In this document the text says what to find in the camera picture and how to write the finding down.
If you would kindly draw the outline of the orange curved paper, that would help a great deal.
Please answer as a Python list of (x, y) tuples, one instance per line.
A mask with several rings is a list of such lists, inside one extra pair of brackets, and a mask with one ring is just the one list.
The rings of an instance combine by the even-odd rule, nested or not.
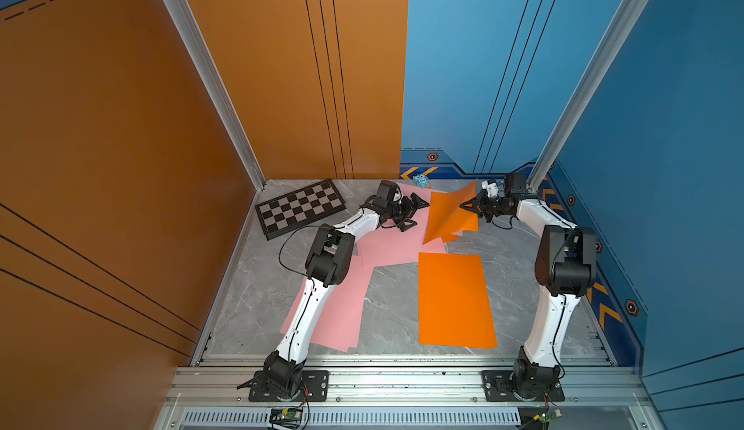
[(424, 234), (424, 244), (461, 230), (478, 231), (478, 215), (460, 208), (462, 203), (475, 196), (475, 181), (468, 183), (456, 192), (433, 192)]

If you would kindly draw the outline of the pink paper underneath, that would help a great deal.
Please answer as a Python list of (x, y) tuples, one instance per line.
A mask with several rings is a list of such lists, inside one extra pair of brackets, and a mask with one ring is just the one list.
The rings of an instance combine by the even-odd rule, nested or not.
[(399, 228), (379, 228), (364, 236), (358, 244), (358, 255), (365, 266), (378, 267), (414, 263), (419, 261), (419, 254), (445, 254), (445, 243), (436, 238), (428, 243), (424, 236), (429, 217), (429, 208), (416, 212), (413, 220), (416, 226), (402, 232)]

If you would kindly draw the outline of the orange paper front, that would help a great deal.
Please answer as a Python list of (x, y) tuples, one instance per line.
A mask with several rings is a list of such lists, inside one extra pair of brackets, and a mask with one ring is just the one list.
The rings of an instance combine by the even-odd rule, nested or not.
[(418, 338), (424, 345), (498, 346), (482, 258), (426, 254), (418, 258)]

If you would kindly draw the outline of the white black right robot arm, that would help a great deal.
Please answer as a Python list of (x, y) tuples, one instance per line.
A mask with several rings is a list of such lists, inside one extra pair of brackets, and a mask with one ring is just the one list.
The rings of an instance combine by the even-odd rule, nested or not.
[(500, 216), (517, 219), (541, 238), (535, 261), (540, 298), (530, 335), (511, 376), (495, 379), (491, 387), (502, 387), (522, 401), (552, 397), (565, 375), (562, 350), (571, 317), (596, 281), (596, 234), (551, 209), (527, 188), (523, 174), (508, 174), (503, 187), (495, 180), (480, 186), (472, 199), (461, 203), (461, 209), (490, 224)]

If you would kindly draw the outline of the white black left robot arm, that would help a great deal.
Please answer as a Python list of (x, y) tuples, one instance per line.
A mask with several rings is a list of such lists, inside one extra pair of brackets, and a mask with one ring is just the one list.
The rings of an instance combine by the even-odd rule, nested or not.
[(397, 183), (383, 180), (377, 193), (370, 195), (352, 217), (338, 224), (316, 226), (304, 271), (300, 272), (300, 305), (288, 331), (249, 387), (265, 390), (281, 401), (307, 396), (302, 372), (311, 337), (329, 298), (349, 274), (356, 243), (381, 228), (402, 232), (414, 228), (414, 216), (428, 206), (417, 193), (404, 195)]

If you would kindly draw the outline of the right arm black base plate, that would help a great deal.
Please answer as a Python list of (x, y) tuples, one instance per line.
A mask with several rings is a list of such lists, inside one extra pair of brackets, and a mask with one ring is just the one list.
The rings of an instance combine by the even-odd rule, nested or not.
[(517, 379), (513, 371), (486, 370), (480, 374), (487, 402), (538, 403), (544, 400), (563, 403), (566, 396), (561, 383), (549, 385), (536, 379)]

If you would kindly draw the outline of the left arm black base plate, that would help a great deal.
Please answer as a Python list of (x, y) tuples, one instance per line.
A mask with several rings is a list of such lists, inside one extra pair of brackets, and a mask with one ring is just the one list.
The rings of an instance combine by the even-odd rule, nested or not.
[(263, 378), (262, 372), (256, 372), (250, 383), (248, 394), (250, 402), (300, 403), (304, 399), (307, 399), (310, 403), (325, 402), (329, 391), (329, 372), (326, 370), (303, 371), (300, 388), (293, 396), (280, 391), (275, 385), (271, 385), (268, 379)]

